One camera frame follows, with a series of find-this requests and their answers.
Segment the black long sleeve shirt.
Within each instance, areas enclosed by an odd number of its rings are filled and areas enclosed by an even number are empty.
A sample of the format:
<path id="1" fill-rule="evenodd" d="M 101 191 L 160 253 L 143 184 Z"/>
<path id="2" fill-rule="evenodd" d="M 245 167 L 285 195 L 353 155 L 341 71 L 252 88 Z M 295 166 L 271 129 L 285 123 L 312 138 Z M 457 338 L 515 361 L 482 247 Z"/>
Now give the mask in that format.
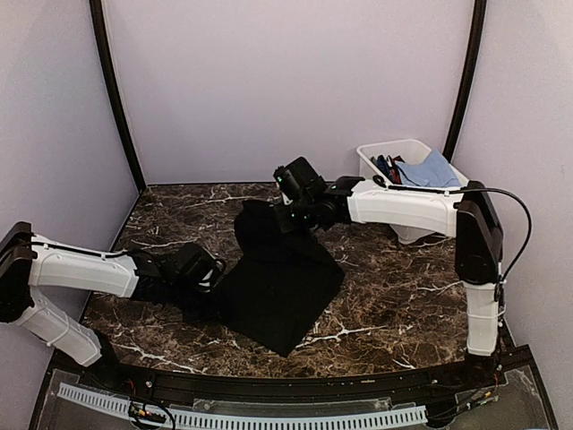
<path id="1" fill-rule="evenodd" d="M 338 294 L 345 273 L 308 230 L 281 233 L 270 202 L 248 200 L 234 221 L 243 255 L 215 286 L 216 322 L 287 357 Z"/>

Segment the white plastic bin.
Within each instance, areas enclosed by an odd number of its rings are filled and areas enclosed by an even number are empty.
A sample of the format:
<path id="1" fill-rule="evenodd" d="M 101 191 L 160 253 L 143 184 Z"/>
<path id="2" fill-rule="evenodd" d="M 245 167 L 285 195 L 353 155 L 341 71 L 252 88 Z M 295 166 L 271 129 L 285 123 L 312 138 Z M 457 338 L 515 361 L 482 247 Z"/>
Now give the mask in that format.
<path id="1" fill-rule="evenodd" d="M 388 224 L 404 245 L 433 233 L 454 237 L 457 220 L 454 205 L 462 199 L 460 194 L 454 193 L 454 187 L 395 190 L 387 178 L 383 185 L 373 181 L 381 172 L 371 163 L 371 157 L 400 156 L 408 164 L 419 164 L 431 151 L 431 147 L 414 139 L 358 146 L 359 175 L 364 180 L 353 187 L 347 199 L 351 220 Z"/>

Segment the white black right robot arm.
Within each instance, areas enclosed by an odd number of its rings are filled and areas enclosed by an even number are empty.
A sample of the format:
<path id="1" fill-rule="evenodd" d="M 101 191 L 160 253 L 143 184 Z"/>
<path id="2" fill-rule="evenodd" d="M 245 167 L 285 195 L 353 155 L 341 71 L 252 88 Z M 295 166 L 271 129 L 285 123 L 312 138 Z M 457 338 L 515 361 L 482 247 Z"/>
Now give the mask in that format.
<path id="1" fill-rule="evenodd" d="M 472 355 L 457 370 L 458 382 L 478 387 L 492 372 L 503 286 L 510 269 L 502 265 L 503 232 L 490 194 L 471 181 L 458 189 L 390 185 L 380 176 L 342 176 L 327 185 L 320 176 L 275 175 L 284 203 L 278 210 L 283 231 L 335 224 L 380 223 L 420 228 L 456 240 L 455 272 L 466 290 L 466 350 Z"/>

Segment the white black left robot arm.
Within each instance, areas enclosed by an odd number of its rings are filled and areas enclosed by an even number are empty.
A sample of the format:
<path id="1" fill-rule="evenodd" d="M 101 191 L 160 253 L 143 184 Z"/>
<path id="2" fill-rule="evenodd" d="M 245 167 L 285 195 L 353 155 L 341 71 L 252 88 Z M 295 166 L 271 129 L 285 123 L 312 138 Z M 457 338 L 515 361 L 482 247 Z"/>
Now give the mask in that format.
<path id="1" fill-rule="evenodd" d="M 94 291 L 191 312 L 210 295 L 225 268 L 223 260 L 191 242 L 171 254 L 109 253 L 52 241 L 19 221 L 1 241 L 1 321 L 91 367 L 96 381 L 117 391 L 126 383 L 126 372 L 107 337 L 75 321 L 41 288 Z"/>

